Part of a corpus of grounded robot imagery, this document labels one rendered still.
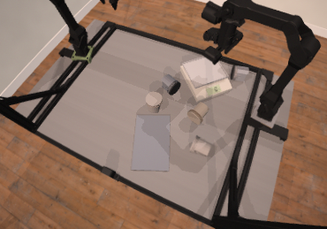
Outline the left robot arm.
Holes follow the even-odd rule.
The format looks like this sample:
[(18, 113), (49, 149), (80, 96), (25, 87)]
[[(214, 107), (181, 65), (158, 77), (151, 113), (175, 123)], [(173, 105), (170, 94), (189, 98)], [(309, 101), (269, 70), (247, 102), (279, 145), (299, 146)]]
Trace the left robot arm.
[[(70, 12), (65, 0), (50, 0), (57, 8), (58, 12), (69, 27), (69, 41), (74, 50), (75, 56), (86, 57), (90, 48), (87, 46), (87, 31), (86, 28), (78, 24)], [(78, 24), (78, 26), (77, 26)], [(75, 41), (76, 40), (76, 41)], [(82, 50), (83, 49), (83, 50)]]

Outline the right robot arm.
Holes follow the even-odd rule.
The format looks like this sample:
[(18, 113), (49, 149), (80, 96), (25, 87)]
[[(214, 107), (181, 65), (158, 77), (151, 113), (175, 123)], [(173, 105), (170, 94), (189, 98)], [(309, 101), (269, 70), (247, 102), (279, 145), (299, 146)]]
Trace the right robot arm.
[(214, 25), (221, 23), (220, 31), (227, 35), (235, 34), (237, 27), (246, 22), (245, 19), (275, 28), (285, 34), (287, 47), (291, 53), (288, 66), (276, 83), (274, 85), (270, 83), (259, 97), (261, 105), (257, 117), (271, 122), (284, 102), (280, 92), (299, 70), (312, 61), (321, 48), (313, 31), (305, 25), (299, 15), (271, 9), (252, 0), (226, 0), (222, 7), (208, 1), (202, 11), (202, 18)]

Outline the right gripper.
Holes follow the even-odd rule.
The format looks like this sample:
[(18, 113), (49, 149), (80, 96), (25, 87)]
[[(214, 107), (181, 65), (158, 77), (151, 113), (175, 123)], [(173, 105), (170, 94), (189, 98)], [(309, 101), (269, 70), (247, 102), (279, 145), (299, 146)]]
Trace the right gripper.
[[(237, 33), (237, 35), (236, 35)], [(227, 35), (223, 34), (220, 29), (217, 31), (218, 40), (217, 47), (214, 48), (212, 46), (208, 46), (207, 49), (203, 51), (203, 56), (207, 58), (209, 61), (213, 63), (217, 63), (222, 56), (222, 51), (227, 54), (230, 50), (232, 50), (243, 38), (242, 32), (236, 29), (235, 34)], [(235, 36), (234, 36), (235, 35)], [(231, 46), (231, 47), (230, 47)], [(220, 52), (221, 51), (221, 52)], [(215, 64), (213, 64), (215, 65)]]

